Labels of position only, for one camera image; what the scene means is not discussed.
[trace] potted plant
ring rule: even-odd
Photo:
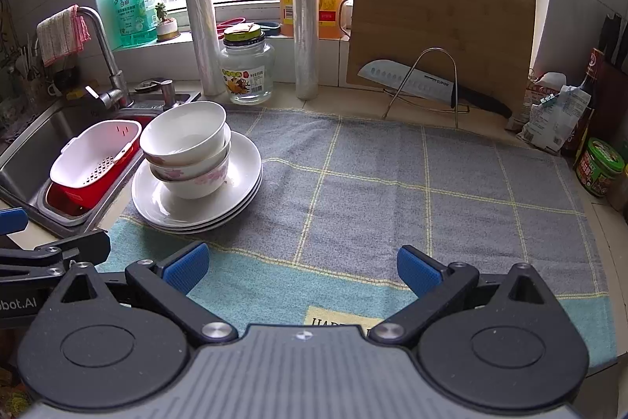
[[[172,40],[179,35],[177,21],[173,17],[168,16],[166,5],[162,2],[157,3],[157,41]]]

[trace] plastic bag roll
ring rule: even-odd
[[[221,50],[218,45],[214,5],[212,0],[185,1],[203,94],[208,97],[220,95],[225,91],[225,86],[222,81]]]
[[[318,95],[318,0],[293,0],[296,96]]]

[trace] white plate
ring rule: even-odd
[[[131,185],[131,196],[139,214],[164,228],[198,228],[238,206],[253,190],[262,168],[262,158],[248,137],[231,133],[227,181],[213,194],[199,199],[181,199],[153,176],[144,160]]]
[[[163,227],[159,227],[159,226],[155,226],[155,225],[152,225],[152,226],[155,229],[158,229],[160,231],[164,231],[165,233],[169,233],[171,235],[193,235],[193,234],[196,234],[196,233],[203,233],[205,231],[211,231],[212,229],[216,229],[216,228],[226,224],[227,222],[229,222],[233,218],[237,217],[240,213],[242,213],[242,211],[247,206],[249,206],[250,202],[253,200],[253,198],[257,194],[257,191],[259,190],[259,187],[260,187],[261,184],[262,184],[262,179],[261,179],[261,175],[260,175],[260,179],[259,179],[258,184],[253,189],[253,191],[251,192],[250,196],[248,198],[246,198],[244,200],[244,202],[239,207],[237,207],[230,215],[224,216],[220,220],[215,221],[213,223],[210,223],[207,226],[203,226],[203,227],[196,226],[194,228],[189,228],[189,229],[186,229],[186,230],[165,229]]]

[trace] checkered cloth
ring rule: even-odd
[[[227,122],[259,148],[264,179],[236,219],[193,236],[212,247],[212,268],[190,296],[241,333],[349,318],[372,327],[416,298],[396,271],[409,243],[482,273],[531,263],[591,365],[615,357],[604,271],[563,159],[451,128],[299,110],[234,106]],[[105,271],[189,241],[147,227],[132,203],[111,237]]]

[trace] wooden cutting board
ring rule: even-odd
[[[347,82],[363,65],[390,59],[412,66],[442,47],[455,59],[458,82],[519,112],[528,80],[536,0],[354,0]],[[453,81],[453,65],[429,53],[417,68]]]

